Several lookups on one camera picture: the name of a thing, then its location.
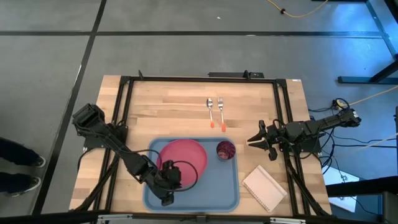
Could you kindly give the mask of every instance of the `pink plate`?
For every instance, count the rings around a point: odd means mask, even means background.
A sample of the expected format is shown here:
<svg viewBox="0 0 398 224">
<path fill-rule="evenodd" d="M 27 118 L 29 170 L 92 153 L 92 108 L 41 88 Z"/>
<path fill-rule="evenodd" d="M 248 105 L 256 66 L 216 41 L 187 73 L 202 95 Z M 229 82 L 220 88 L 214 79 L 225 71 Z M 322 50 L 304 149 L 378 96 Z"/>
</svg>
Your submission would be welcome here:
<svg viewBox="0 0 398 224">
<path fill-rule="evenodd" d="M 192 139 L 179 139 L 168 143 L 160 152 L 162 162 L 187 161 L 191 163 L 198 171 L 198 179 L 204 173 L 207 166 L 207 153 L 199 142 Z M 160 167 L 160 161 L 157 160 L 157 166 Z M 181 186 L 189 187 L 196 179 L 193 168 L 186 163 L 178 162 L 175 164 L 181 171 Z"/>
</svg>

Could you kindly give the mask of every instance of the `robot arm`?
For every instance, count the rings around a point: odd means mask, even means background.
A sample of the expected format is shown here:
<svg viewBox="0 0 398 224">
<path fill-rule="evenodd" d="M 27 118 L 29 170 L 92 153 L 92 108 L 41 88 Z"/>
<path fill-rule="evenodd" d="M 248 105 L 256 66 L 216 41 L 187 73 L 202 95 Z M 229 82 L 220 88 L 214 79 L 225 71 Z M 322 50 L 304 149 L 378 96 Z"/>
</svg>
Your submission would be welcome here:
<svg viewBox="0 0 398 224">
<path fill-rule="evenodd" d="M 174 202 L 173 190 L 181 187 L 181 172 L 173 161 L 165 161 L 162 170 L 145 155 L 131 151 L 116 136 L 118 130 L 104 122 L 104 112 L 96 105 L 87 104 L 73 115 L 73 125 L 79 136 L 94 136 L 112 149 L 124 162 L 127 171 L 141 184 L 145 182 L 161 199 L 162 205 Z"/>
<path fill-rule="evenodd" d="M 258 134 L 248 140 L 248 142 L 260 141 L 250 143 L 249 146 L 259 147 L 263 150 L 269 150 L 269 159 L 275 160 L 277 153 L 273 144 L 288 141 L 293 144 L 298 144 L 309 139 L 316 138 L 318 133 L 326 131 L 335 127 L 358 127 L 361 118 L 357 115 L 354 109 L 344 109 L 338 114 L 329 116 L 327 118 L 319 119 L 316 121 L 294 121 L 287 124 L 280 124 L 278 128 L 275 123 L 266 128 L 263 120 L 259 121 Z"/>
</svg>

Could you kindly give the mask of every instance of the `person's foot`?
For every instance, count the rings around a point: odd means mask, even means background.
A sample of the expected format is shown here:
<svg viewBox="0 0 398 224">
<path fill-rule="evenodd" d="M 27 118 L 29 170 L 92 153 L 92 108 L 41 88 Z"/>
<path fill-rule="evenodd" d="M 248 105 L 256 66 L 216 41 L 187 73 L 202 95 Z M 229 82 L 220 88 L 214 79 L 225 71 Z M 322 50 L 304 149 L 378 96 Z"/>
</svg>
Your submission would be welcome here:
<svg viewBox="0 0 398 224">
<path fill-rule="evenodd" d="M 44 165 L 45 165 L 45 159 L 41 156 L 39 156 L 37 161 L 32 164 L 32 166 L 37 168 L 42 168 Z"/>
<path fill-rule="evenodd" d="M 10 197 L 18 197 L 26 192 L 30 192 L 30 191 L 36 189 L 38 186 L 40 186 L 41 183 L 42 183 L 42 179 L 40 177 L 32 177 L 30 180 L 29 188 L 27 190 L 9 194 L 9 196 Z"/>
</svg>

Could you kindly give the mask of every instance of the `pant leg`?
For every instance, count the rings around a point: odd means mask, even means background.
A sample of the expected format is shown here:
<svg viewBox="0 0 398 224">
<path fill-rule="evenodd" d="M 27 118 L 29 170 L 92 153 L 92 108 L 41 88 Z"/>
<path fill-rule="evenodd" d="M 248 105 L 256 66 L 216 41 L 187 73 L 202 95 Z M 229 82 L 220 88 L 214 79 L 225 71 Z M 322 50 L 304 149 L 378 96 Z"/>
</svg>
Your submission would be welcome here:
<svg viewBox="0 0 398 224">
<path fill-rule="evenodd" d="M 28 189 L 29 185 L 29 175 L 0 172 L 0 192 L 8 192 L 10 194 L 21 192 Z"/>
<path fill-rule="evenodd" d="M 31 166 L 39 159 L 33 150 L 4 138 L 0 138 L 0 157 L 22 166 Z"/>
</svg>

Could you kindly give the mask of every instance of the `concrete floor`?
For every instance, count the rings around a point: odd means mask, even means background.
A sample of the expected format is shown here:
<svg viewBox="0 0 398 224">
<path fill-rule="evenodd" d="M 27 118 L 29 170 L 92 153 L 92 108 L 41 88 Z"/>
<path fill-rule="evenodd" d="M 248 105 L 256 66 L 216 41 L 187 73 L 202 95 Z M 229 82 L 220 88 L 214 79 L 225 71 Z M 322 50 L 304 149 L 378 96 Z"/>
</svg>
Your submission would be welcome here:
<svg viewBox="0 0 398 224">
<path fill-rule="evenodd" d="M 308 0 L 275 2 L 295 14 L 319 5 Z M 398 49 L 398 25 L 384 1 L 371 2 Z M 100 0 L 0 0 L 0 31 L 90 31 L 99 5 Z M 105 7 L 99 30 L 377 31 L 377 27 L 366 5 L 361 3 L 329 2 L 311 16 L 293 19 L 280 15 L 264 0 L 112 0 Z M 49 156 L 87 41 L 85 36 L 0 36 L 0 136 Z M 86 103 L 95 103 L 103 75 L 136 75 L 138 69 L 144 75 L 206 76 L 208 72 L 250 70 L 263 72 L 268 78 L 299 78 L 308 107 L 321 108 L 336 97 L 352 102 L 390 88 L 340 85 L 336 78 L 368 77 L 392 61 L 384 41 L 377 38 L 97 37 L 74 111 Z M 361 126 L 355 130 L 338 128 L 336 135 L 362 140 L 391 135 L 395 132 L 392 115 L 397 99 L 398 91 L 392 91 L 353 106 L 363 119 Z M 69 126 L 45 213 L 68 210 L 82 144 L 83 139 Z M 350 150 L 335 149 L 341 170 L 365 179 L 397 175 L 395 150 L 366 149 L 345 156 Z M 0 168 L 43 175 L 42 170 L 16 167 L 4 161 L 0 161 Z M 0 196 L 0 217 L 30 213 L 34 199 L 35 193 L 18 198 Z"/>
</svg>

